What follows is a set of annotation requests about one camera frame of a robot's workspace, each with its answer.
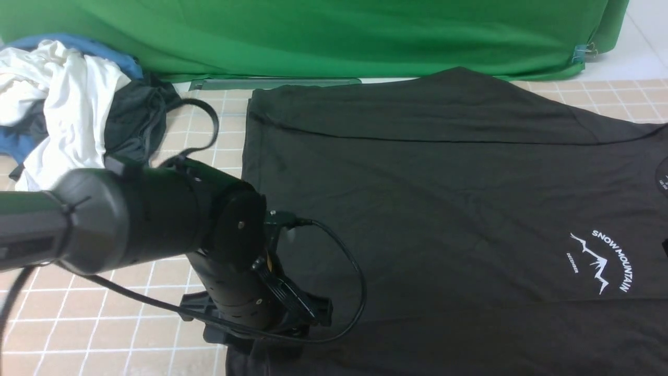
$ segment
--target blue garment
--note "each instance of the blue garment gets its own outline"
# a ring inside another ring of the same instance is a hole
[[[84,55],[99,56],[103,59],[110,60],[118,65],[121,72],[125,73],[127,77],[133,80],[141,80],[144,77],[142,67],[137,64],[134,57],[113,50],[105,44],[81,35],[66,33],[32,35],[7,43],[5,48],[14,47],[26,51],[34,50],[37,48],[37,45],[39,45],[39,42],[45,39],[59,41],[66,48],[74,48]]]
[[[23,163],[36,147],[30,134],[19,133],[9,126],[0,126],[0,154],[8,154],[16,163]]]

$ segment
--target tiled floor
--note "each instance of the tiled floor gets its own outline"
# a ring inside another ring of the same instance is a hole
[[[517,83],[547,98],[614,118],[668,122],[668,81]],[[190,92],[220,112],[215,149],[195,157],[239,176],[248,90]],[[183,108],[170,114],[160,161],[209,138],[203,111]],[[14,167],[0,157],[0,187],[12,189]],[[16,272],[0,274],[6,292]],[[107,273],[132,290],[178,303],[201,288],[184,257]],[[20,296],[6,336],[4,375],[213,376],[224,374],[225,348],[202,340],[203,325],[181,322],[175,314],[135,303],[53,266],[39,270]]]

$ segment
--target black t-shirt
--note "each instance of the black t-shirt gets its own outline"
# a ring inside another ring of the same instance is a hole
[[[565,106],[464,69],[257,90],[243,177],[330,225],[369,300],[298,361],[230,350],[228,376],[668,375],[668,130]],[[334,325],[359,300],[336,245],[279,255]]]

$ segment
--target black cable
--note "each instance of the black cable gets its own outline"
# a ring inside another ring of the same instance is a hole
[[[213,122],[213,134],[211,136],[211,139],[209,140],[209,143],[206,146],[187,148],[186,150],[183,150],[181,153],[178,153],[178,155],[182,158],[185,158],[192,153],[203,151],[212,147],[216,143],[216,140],[218,140],[218,133],[220,132],[220,121],[218,119],[218,113],[216,112],[216,110],[213,109],[213,107],[209,103],[206,103],[205,101],[199,99],[184,98],[181,99],[181,103],[177,106],[177,108],[184,106],[185,104],[191,104],[193,106],[197,106],[206,111],[206,113],[209,116],[211,116],[211,121]]]
[[[9,315],[11,314],[12,308],[14,308],[14,304],[16,304],[16,300],[19,298],[23,286],[36,268],[36,266],[26,266],[22,269],[21,273],[19,273],[18,277],[16,277],[14,283],[12,283],[9,288],[7,297],[5,298],[5,304],[3,304],[2,310],[0,310],[0,376],[2,376],[2,345],[5,339],[5,330],[9,323]]]
[[[230,332],[234,331],[239,334],[244,334],[244,335],[255,335],[258,337],[263,337],[267,339],[275,339],[278,341],[284,341],[284,342],[290,342],[290,343],[298,343],[302,345],[316,345],[316,344],[324,344],[324,343],[330,343],[332,341],[336,341],[340,339],[341,337],[344,337],[347,335],[354,327],[355,325],[359,322],[359,319],[362,316],[362,313],[364,312],[364,308],[366,305],[367,301],[367,282],[366,279],[364,278],[364,274],[359,267],[359,264],[357,263],[357,260],[355,260],[355,257],[353,254],[350,252],[348,247],[345,245],[343,240],[336,234],[332,229],[327,227],[325,224],[314,221],[312,219],[300,219],[299,220],[299,225],[300,226],[310,226],[314,225],[316,227],[321,228],[327,235],[329,235],[330,238],[332,238],[336,244],[341,248],[341,251],[345,254],[345,257],[350,261],[350,263],[353,266],[353,269],[357,273],[359,277],[359,282],[361,285],[361,294],[360,294],[360,299],[359,299],[359,307],[357,308],[357,311],[355,312],[355,315],[353,318],[350,320],[348,325],[343,329],[341,332],[339,332],[337,335],[333,337],[329,337],[326,339],[300,339],[300,338],[295,338],[295,337],[289,337],[285,335],[278,335],[276,333],[270,333],[267,331],[262,331],[259,329],[251,328],[249,326],[237,324],[235,322],[227,321],[222,318],[214,317],[209,314],[204,314],[201,312],[196,312],[194,310],[189,310],[187,308],[182,308],[179,306],[175,306],[173,304],[169,304],[167,302],[162,302],[160,300],[156,300],[153,298],[149,298],[148,296],[138,294],[137,292],[128,290],[127,288],[124,288],[123,286],[117,285],[109,280],[106,280],[105,278],[102,278],[100,276],[81,276],[82,278],[85,278],[86,280],[89,280],[90,282],[99,284],[100,286],[106,287],[110,289],[111,291],[117,292],[118,294],[121,294],[127,298],[131,298],[134,300],[137,300],[138,302],[142,302],[144,304],[149,304],[151,306],[155,306],[158,308],[162,308],[164,310],[169,310],[178,314],[181,314],[183,316],[189,316],[192,318],[195,318],[199,321],[204,322],[205,324],[209,324],[212,326],[216,326],[224,331]]]

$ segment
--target green backdrop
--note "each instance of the green backdrop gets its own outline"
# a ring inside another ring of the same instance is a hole
[[[559,79],[617,40],[628,0],[0,0],[12,41],[78,33],[178,80],[412,77],[465,66]]]

